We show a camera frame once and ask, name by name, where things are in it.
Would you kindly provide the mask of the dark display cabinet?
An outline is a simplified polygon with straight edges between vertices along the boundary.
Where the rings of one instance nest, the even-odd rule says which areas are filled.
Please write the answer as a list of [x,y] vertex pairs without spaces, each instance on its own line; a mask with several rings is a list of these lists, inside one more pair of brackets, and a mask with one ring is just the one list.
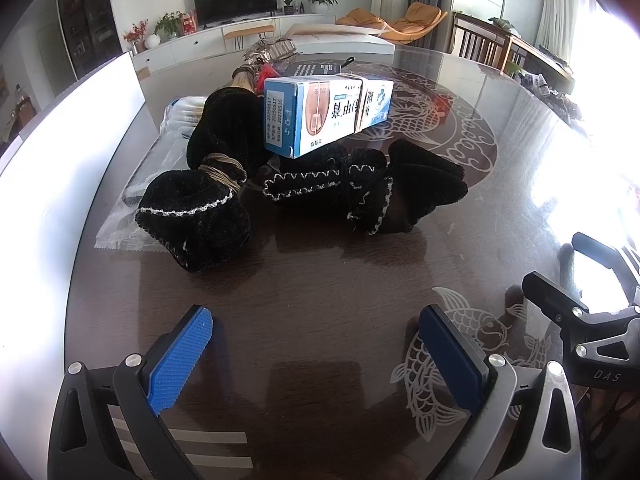
[[122,54],[111,0],[56,0],[70,65],[77,79]]

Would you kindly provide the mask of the black knitted garment bundle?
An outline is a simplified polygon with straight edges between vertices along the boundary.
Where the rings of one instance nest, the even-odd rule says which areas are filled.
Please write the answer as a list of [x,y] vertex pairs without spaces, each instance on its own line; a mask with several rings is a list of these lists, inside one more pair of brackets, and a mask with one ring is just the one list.
[[463,168],[406,139],[387,151],[333,142],[292,159],[262,144],[264,100],[238,87],[216,90],[186,146],[186,169],[146,188],[139,228],[190,273],[246,251],[254,219],[241,193],[256,185],[268,208],[300,223],[329,222],[356,235],[409,232],[436,208],[468,194]]

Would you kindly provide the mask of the bagged cotton swab bundle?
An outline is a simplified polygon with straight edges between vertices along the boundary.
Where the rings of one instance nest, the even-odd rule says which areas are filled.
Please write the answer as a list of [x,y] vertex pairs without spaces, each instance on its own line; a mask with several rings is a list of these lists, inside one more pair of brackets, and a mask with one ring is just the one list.
[[180,134],[190,138],[203,115],[205,96],[185,96],[169,103],[160,123],[160,134]]

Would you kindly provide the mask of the white storage box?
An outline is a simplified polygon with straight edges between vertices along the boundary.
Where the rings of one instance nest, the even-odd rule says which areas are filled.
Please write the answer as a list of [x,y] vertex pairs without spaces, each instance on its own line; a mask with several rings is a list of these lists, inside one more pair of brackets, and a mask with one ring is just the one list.
[[375,28],[337,24],[296,24],[283,35],[301,54],[393,55],[395,45]]

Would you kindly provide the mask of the red flowers in white vase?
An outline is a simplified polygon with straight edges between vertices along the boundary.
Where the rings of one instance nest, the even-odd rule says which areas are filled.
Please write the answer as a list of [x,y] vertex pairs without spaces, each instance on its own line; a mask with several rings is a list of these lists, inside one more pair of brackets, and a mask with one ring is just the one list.
[[128,32],[124,32],[122,39],[128,44],[133,54],[144,50],[154,49],[160,45],[160,36],[155,32],[148,34],[149,21],[142,20],[134,23]]

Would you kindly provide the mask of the red snack packet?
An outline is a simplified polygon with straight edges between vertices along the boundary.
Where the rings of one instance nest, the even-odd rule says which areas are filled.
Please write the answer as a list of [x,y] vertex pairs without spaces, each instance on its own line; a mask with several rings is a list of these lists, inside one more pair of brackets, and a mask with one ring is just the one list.
[[265,82],[278,77],[279,73],[270,64],[262,64],[255,82],[255,93],[261,96],[264,93]]

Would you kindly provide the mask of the dark tray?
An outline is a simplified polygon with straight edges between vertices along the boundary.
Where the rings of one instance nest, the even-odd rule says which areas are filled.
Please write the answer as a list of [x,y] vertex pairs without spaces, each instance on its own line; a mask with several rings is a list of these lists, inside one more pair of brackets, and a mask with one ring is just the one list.
[[137,225],[136,212],[149,184],[167,170],[183,170],[186,144],[193,127],[178,127],[161,133],[120,192],[98,234],[94,247],[128,252],[166,252],[163,246]]

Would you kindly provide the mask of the wooden dining chair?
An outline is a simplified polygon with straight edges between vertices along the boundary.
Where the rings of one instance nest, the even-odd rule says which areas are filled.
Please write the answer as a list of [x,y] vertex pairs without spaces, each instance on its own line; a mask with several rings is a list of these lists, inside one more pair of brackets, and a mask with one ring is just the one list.
[[504,73],[512,44],[512,35],[494,24],[460,12],[452,18],[450,53],[458,58]]

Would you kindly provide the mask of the blue white medicine box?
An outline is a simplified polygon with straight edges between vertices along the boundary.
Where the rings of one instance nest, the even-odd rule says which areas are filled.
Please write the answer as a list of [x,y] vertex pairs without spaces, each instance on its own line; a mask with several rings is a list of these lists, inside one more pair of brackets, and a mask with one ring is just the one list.
[[287,158],[385,122],[394,83],[337,74],[269,78],[264,83],[265,148]]

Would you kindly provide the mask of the rhinestone bow hair clip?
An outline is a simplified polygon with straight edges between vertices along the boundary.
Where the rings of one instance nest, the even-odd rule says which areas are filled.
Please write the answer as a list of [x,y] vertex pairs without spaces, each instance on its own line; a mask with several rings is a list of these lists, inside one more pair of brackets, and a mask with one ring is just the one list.
[[262,38],[244,52],[244,64],[259,68],[264,64],[281,62],[296,55],[296,45],[288,38]]

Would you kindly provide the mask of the orange lounge chair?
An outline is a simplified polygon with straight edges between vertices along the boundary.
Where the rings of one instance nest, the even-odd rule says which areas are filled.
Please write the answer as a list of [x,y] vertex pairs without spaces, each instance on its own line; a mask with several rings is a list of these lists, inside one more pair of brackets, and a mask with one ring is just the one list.
[[437,6],[416,1],[410,4],[404,16],[394,22],[386,22],[384,18],[358,8],[339,18],[335,24],[374,28],[381,32],[382,39],[392,44],[411,44],[429,34],[447,15]]

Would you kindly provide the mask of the leafy plant beside flowers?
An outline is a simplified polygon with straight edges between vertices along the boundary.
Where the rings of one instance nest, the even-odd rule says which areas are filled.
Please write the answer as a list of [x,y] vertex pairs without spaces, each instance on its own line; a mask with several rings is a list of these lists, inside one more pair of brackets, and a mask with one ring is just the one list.
[[165,13],[156,23],[154,34],[161,40],[178,38],[182,32],[182,13],[180,11]]

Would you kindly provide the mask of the black odor removing bar box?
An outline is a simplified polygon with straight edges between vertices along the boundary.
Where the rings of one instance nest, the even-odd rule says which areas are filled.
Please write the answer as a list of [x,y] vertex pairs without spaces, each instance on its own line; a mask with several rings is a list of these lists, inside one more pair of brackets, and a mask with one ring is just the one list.
[[342,62],[333,61],[298,61],[288,64],[280,73],[282,77],[330,76],[340,74],[344,68],[355,62],[350,56]]

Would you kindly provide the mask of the small wooden bench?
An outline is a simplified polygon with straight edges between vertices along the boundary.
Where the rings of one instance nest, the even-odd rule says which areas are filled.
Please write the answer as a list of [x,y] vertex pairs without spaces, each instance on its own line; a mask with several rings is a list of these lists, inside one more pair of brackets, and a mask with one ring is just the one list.
[[235,51],[241,51],[245,49],[245,41],[252,37],[257,37],[259,40],[266,39],[272,36],[276,32],[276,26],[273,24],[250,26],[245,28],[224,28],[222,30],[222,39],[225,44],[232,44]]

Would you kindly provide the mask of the tan triangular pouch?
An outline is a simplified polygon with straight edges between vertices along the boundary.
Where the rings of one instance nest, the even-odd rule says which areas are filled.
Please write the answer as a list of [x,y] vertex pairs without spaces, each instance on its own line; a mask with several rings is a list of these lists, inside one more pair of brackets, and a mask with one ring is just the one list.
[[255,93],[258,76],[258,67],[250,64],[243,64],[233,72],[230,86],[233,88],[242,88]]

